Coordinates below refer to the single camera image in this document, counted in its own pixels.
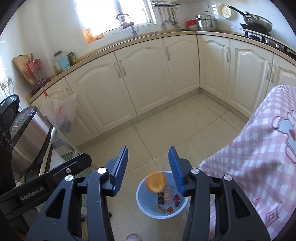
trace slipper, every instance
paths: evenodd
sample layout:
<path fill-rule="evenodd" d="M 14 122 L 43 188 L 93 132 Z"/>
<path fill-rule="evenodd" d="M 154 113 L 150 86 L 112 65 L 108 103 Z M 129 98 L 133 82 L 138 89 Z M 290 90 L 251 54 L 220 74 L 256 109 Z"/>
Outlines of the slipper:
<path fill-rule="evenodd" d="M 130 234 L 126 237 L 126 241 L 142 241 L 140 234 Z"/>

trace metal rack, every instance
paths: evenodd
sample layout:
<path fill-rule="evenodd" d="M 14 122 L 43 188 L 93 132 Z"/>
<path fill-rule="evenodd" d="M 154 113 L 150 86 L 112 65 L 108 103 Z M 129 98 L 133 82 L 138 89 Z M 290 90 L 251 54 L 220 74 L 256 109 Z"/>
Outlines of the metal rack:
<path fill-rule="evenodd" d="M 181 3 L 178 1 L 175 2 L 169 2 L 169 1 L 163 1 L 163 0 L 152 0 L 151 1 L 152 7 L 180 7 Z"/>

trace pink checkered cloth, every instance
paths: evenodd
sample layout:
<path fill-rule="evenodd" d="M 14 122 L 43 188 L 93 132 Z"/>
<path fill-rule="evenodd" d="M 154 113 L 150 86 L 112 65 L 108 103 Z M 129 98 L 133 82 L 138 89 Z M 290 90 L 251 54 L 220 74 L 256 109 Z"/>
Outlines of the pink checkered cloth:
<path fill-rule="evenodd" d="M 271 240 L 296 208 L 295 110 L 296 87 L 274 87 L 233 142 L 200 164 L 209 176 L 229 174 L 234 178 Z M 214 232 L 215 210 L 211 210 L 210 231 Z"/>

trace cutting board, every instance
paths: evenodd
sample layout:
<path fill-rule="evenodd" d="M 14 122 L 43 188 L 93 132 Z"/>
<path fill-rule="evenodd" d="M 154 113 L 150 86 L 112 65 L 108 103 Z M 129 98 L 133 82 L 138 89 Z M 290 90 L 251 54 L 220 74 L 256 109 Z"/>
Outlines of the cutting board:
<path fill-rule="evenodd" d="M 18 57 L 14 57 L 14 64 L 20 71 L 21 75 L 31 84 L 34 85 L 37 83 L 37 80 L 34 75 L 29 75 L 26 67 L 26 63 L 30 60 L 28 55 L 20 55 Z"/>

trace tile floor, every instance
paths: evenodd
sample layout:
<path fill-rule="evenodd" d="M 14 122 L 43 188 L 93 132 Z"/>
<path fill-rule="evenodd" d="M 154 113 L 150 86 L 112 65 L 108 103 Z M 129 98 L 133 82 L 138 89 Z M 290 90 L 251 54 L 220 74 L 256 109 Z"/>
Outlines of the tile floor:
<path fill-rule="evenodd" d="M 198 167 L 231 142 L 244 125 L 225 107 L 197 93 L 81 150 L 101 167 L 116 157 L 122 146 L 128 147 L 129 160 L 121 190 L 116 197 L 108 198 L 115 240 L 125 240 L 134 232 L 143 241 L 181 240 L 186 220 L 182 215 L 156 220 L 143 214 L 136 204 L 138 184 L 151 170 L 170 170 L 169 147 L 175 146 L 180 157 Z"/>

